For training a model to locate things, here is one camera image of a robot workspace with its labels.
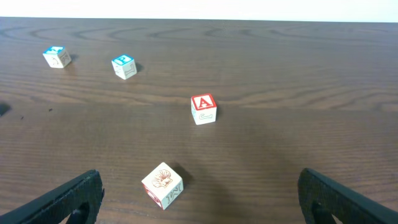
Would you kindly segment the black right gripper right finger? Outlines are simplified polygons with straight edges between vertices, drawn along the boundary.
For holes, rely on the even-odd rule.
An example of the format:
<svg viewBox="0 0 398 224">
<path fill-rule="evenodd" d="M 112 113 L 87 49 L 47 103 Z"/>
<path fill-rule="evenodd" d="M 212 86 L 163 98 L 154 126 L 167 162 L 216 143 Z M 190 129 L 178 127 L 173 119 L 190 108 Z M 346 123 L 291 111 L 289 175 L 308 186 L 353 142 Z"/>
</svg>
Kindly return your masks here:
<svg viewBox="0 0 398 224">
<path fill-rule="evenodd" d="M 306 224 L 396 224 L 397 212 L 309 168 L 298 179 L 298 199 Z"/>
</svg>

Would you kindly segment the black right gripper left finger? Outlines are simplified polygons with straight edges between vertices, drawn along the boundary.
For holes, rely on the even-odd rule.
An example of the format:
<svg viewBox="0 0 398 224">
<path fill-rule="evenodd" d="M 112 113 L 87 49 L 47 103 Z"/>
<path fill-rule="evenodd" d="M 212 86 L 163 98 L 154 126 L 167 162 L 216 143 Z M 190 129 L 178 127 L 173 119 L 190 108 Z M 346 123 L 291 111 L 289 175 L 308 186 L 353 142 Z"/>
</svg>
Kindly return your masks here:
<svg viewBox="0 0 398 224">
<path fill-rule="evenodd" d="M 95 223 L 104 189 L 100 173 L 89 170 L 39 198 L 1 215 L 1 223 Z"/>
</svg>

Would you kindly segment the blue number 2 block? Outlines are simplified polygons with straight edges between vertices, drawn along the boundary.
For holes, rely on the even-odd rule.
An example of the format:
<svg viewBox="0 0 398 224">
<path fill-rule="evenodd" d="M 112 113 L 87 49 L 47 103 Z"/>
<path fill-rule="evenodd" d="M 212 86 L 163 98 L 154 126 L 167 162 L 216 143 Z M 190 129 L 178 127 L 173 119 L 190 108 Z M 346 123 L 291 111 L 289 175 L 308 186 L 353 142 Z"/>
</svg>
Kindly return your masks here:
<svg viewBox="0 0 398 224">
<path fill-rule="evenodd" d="M 43 56 L 51 68 L 65 68 L 72 61 L 64 46 L 51 46 Z"/>
</svg>

